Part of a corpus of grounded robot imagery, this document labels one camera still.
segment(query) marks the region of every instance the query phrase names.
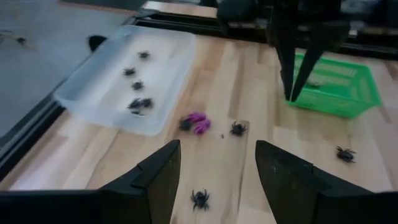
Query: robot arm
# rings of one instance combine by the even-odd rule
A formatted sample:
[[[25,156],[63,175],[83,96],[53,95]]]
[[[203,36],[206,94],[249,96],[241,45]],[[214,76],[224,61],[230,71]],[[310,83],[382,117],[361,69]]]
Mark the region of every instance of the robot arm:
[[[265,6],[271,13],[261,14]],[[349,20],[343,19],[340,0],[224,0],[218,8],[221,23],[255,21],[266,16],[268,43],[276,48],[282,70],[285,99],[295,102],[324,51],[340,46],[349,32]],[[294,77],[295,41],[299,26],[312,32],[307,53]]]

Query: wooden surface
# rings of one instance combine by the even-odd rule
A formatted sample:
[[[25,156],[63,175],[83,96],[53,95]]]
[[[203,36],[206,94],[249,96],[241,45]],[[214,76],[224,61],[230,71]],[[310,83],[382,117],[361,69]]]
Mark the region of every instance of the wooden surface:
[[[209,8],[156,2],[147,7],[205,16],[215,13]],[[181,178],[172,223],[275,223],[254,160],[256,140],[263,139],[366,189],[396,190],[398,65],[325,56],[368,65],[383,106],[353,120],[288,106],[274,49],[197,36],[192,71],[159,135],[145,137],[88,124],[66,111],[0,183],[0,189],[95,189],[169,140],[181,139]],[[177,128],[180,117],[192,111],[206,112],[213,120],[203,136]],[[228,133],[235,120],[248,127],[242,138]],[[356,151],[356,163],[338,160],[336,146]],[[193,213],[191,191],[203,188],[211,194],[210,210]]]
[[[147,1],[143,4],[143,7],[148,9],[157,9],[162,12],[171,12],[177,14],[188,14],[192,16],[203,16],[203,17],[216,17],[217,9],[213,7],[196,6],[193,4],[179,4],[179,3],[167,3],[159,1]],[[115,12],[120,14],[134,14],[141,7],[141,0],[138,4],[135,2],[131,4],[131,1],[113,1],[113,0],[60,0],[59,4],[70,7],[81,7],[84,9],[100,10]]]

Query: gray floor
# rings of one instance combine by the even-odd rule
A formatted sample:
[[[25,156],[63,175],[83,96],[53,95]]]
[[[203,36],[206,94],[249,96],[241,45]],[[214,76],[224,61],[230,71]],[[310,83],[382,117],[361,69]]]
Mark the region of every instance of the gray floor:
[[[126,17],[59,6],[57,0],[0,0],[0,30],[34,46],[0,43],[0,137],[89,56],[89,35],[111,35]]]

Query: black toy spider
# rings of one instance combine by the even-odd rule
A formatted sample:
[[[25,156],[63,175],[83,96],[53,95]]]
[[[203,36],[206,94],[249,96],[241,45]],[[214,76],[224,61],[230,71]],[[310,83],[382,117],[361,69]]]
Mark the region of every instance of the black toy spider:
[[[232,130],[230,131],[230,133],[236,136],[242,136],[245,131],[246,131],[246,125],[236,124],[235,121],[232,124]]]
[[[147,59],[150,56],[150,54],[147,50],[145,50],[142,52],[138,52],[138,56],[139,56],[139,58]]]
[[[126,68],[124,69],[124,75],[130,76],[136,73],[136,68]]]
[[[189,119],[183,119],[183,118],[180,119],[180,127],[179,127],[180,130],[189,131],[191,130],[191,127],[192,123]]]
[[[140,98],[135,98],[130,104],[129,104],[129,106],[127,107],[128,109],[138,109],[138,108],[140,108],[142,106],[142,103],[141,103],[141,99]]]
[[[193,211],[195,211],[195,208],[198,207],[199,209],[204,208],[205,211],[209,209],[209,205],[207,204],[207,200],[209,199],[210,194],[207,194],[207,190],[205,189],[205,193],[199,191],[196,194],[194,194],[192,190],[192,195],[191,195],[191,200],[194,203],[193,204]]]
[[[338,150],[337,152],[337,157],[345,162],[355,162],[353,161],[354,155],[353,153],[356,153],[354,151],[351,151],[350,149],[342,149],[340,146],[337,146],[336,148]]]
[[[152,98],[145,98],[141,100],[141,105],[145,108],[151,108],[154,106],[154,102],[152,101]]]
[[[139,110],[131,111],[132,114],[143,116],[143,114]]]
[[[142,81],[140,80],[140,81],[138,81],[138,82],[133,83],[133,84],[131,85],[131,87],[132,87],[134,90],[140,90],[140,89],[142,89],[142,88],[144,87],[144,84],[143,84]]]

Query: black metal frame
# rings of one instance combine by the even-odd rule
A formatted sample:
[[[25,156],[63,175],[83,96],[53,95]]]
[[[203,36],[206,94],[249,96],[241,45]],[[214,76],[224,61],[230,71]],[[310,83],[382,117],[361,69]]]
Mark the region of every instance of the black metal frame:
[[[158,29],[170,29],[183,32],[191,32],[197,35],[209,35],[234,40],[245,40],[250,42],[267,43],[265,27],[250,24],[220,24],[216,18],[188,16],[183,14],[159,12],[145,9],[141,15],[132,17],[129,24]],[[366,32],[358,32],[358,35],[349,35],[340,48],[331,52],[347,54],[360,57],[372,57],[384,60],[398,60],[398,46],[388,46],[394,36],[372,35]],[[296,47],[306,49],[308,42],[308,31],[298,30]]]
[[[252,24],[220,24],[215,18],[187,16],[143,9],[125,21],[125,24],[179,30],[226,39],[267,43],[267,35],[264,29],[267,25],[266,20],[260,22],[264,26],[258,26],[257,24],[257,27],[248,28],[252,27]],[[301,37],[297,40],[297,47],[307,48],[307,41],[303,38],[307,35],[307,31],[299,29],[298,35]],[[375,38],[373,36],[363,37],[358,40],[356,37],[349,36],[346,42],[334,52],[360,57],[398,60],[397,48],[364,44],[371,43]],[[389,36],[379,35],[377,41],[385,42],[383,38],[388,39]],[[62,113],[63,108],[52,99],[51,95],[52,93],[23,118],[9,134],[0,139],[0,181],[25,156]]]

